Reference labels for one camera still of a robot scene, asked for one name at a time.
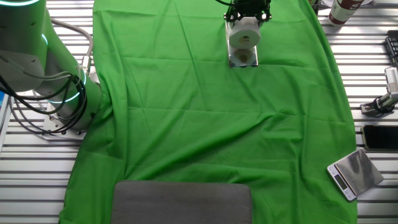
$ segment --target green cloth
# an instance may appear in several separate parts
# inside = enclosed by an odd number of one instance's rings
[[[272,1],[257,68],[228,68],[226,10],[95,1],[102,99],[60,223],[109,223],[113,187],[126,179],[246,184],[254,224],[356,223],[356,202],[326,171],[356,149],[354,123],[308,1]]]

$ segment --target slotted metal surface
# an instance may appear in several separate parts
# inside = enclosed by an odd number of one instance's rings
[[[47,5],[52,17],[92,33],[93,2],[47,1]],[[335,53],[355,120],[357,145],[361,147],[362,125],[398,125],[398,113],[376,119],[363,116],[359,110],[361,103],[386,93],[384,69],[390,62],[383,42],[388,30],[398,29],[398,6],[364,7],[342,28],[327,24],[329,11],[320,10],[319,20]],[[88,41],[62,27],[55,30],[81,62]],[[24,109],[31,121],[43,125],[43,115]],[[0,223],[57,223],[80,143],[48,142],[20,127],[9,112],[7,115],[6,134],[3,131],[0,135]],[[398,153],[368,152],[368,156],[385,180],[359,196],[358,223],[398,223]]]

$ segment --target kitchen scale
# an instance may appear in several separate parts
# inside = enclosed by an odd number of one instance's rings
[[[349,201],[384,180],[362,149],[328,166],[328,172]]]

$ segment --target gray mat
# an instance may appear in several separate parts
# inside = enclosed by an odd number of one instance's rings
[[[251,224],[249,187],[122,181],[116,184],[111,224]]]

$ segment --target white roll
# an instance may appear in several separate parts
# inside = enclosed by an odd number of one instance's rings
[[[236,21],[229,32],[229,44],[236,49],[249,49],[261,40],[260,27],[255,17],[244,17]]]

